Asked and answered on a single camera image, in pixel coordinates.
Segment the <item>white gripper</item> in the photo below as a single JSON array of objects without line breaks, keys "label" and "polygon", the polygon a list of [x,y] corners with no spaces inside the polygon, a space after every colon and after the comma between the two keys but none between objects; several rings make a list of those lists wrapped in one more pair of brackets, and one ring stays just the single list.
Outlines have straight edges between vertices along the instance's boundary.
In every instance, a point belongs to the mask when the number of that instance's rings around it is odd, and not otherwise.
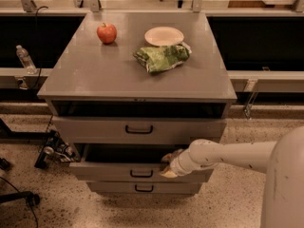
[{"label": "white gripper", "polygon": [[193,171],[192,161],[186,150],[178,149],[172,153],[165,154],[161,158],[161,162],[170,162],[170,167],[166,166],[160,172],[161,176],[168,179],[185,176]]}]

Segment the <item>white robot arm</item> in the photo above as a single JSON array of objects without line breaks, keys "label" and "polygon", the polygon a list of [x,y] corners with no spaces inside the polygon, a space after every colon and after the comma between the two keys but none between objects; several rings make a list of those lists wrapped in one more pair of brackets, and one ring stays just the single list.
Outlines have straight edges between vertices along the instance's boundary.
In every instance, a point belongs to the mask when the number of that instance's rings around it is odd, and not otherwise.
[{"label": "white robot arm", "polygon": [[276,142],[220,144],[205,139],[165,155],[166,178],[226,163],[266,175],[260,228],[304,227],[304,127],[300,126]]}]

